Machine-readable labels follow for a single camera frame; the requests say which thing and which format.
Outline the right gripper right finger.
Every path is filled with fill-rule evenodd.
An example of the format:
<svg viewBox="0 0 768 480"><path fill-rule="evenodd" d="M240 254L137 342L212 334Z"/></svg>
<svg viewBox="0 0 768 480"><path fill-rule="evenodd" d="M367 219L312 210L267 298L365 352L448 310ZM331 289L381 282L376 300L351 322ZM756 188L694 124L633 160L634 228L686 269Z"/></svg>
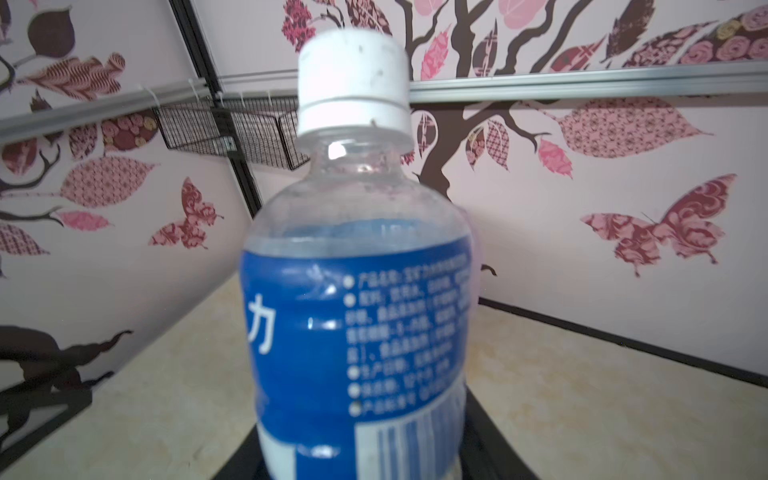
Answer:
<svg viewBox="0 0 768 480"><path fill-rule="evenodd" d="M460 446L463 480L538 480L504 438L471 390Z"/></svg>

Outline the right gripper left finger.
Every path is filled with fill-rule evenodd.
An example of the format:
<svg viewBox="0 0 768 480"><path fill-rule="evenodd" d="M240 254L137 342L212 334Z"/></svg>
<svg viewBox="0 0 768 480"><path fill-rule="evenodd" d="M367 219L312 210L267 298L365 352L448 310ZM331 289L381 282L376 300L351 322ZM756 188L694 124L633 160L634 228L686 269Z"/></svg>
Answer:
<svg viewBox="0 0 768 480"><path fill-rule="evenodd" d="M267 480L267 467L262 453L257 425L244 439L213 480Z"/></svg>

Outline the blue label bottle front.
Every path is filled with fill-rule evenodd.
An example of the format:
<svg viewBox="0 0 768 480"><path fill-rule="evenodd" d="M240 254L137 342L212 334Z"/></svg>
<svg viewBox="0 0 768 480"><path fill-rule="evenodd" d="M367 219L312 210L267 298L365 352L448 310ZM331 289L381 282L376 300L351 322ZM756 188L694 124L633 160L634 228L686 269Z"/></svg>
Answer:
<svg viewBox="0 0 768 480"><path fill-rule="evenodd" d="M473 241L405 175L409 67L347 28L300 51L307 176L256 215L239 278L261 452L273 479L457 479Z"/></svg>

